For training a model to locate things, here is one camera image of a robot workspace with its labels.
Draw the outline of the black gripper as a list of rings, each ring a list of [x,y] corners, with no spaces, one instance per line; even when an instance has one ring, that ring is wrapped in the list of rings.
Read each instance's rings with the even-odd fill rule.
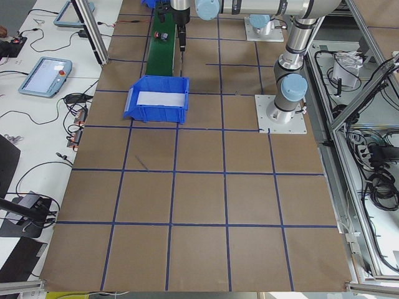
[[[186,49],[186,27],[190,21],[190,1],[170,0],[161,1],[157,6],[157,14],[161,22],[165,21],[165,15],[171,14],[174,23],[177,25],[180,51]]]

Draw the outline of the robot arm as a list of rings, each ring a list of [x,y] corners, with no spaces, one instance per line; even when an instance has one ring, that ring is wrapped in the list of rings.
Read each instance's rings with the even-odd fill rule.
[[[267,106],[267,117],[278,124],[290,122],[296,107],[305,97],[307,81],[299,74],[303,67],[306,48],[311,40],[317,22],[334,11],[340,1],[195,1],[195,11],[204,21],[210,21],[220,14],[268,14],[294,16],[285,52],[274,66],[277,95]]]
[[[260,36],[268,36],[278,27],[275,20],[272,20],[267,14],[250,14],[249,23]]]

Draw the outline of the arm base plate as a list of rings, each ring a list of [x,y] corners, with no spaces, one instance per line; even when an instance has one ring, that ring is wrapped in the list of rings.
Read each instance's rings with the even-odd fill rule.
[[[260,133],[304,135],[307,133],[304,114],[297,104],[291,112],[280,111],[274,95],[255,95],[257,122]]]
[[[283,42],[283,28],[278,20],[267,14],[251,14],[244,18],[246,40]]]

